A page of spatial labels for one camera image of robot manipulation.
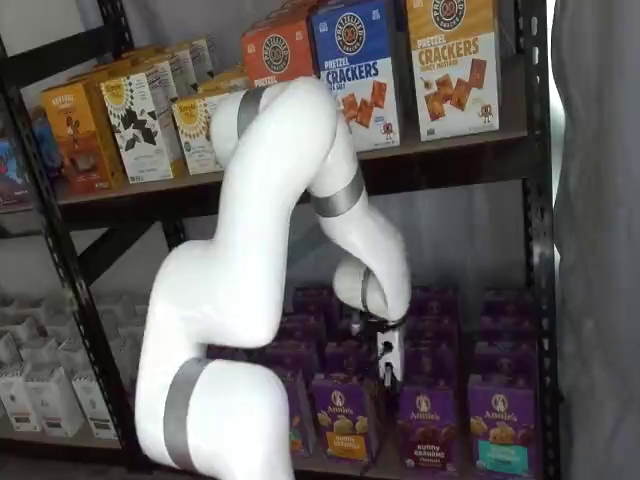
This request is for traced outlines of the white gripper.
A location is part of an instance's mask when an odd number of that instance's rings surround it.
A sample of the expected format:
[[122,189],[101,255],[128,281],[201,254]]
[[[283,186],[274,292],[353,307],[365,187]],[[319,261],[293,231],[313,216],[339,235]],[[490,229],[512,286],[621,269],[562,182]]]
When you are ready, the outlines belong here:
[[378,370],[388,400],[398,396],[403,381],[403,327],[377,333]]

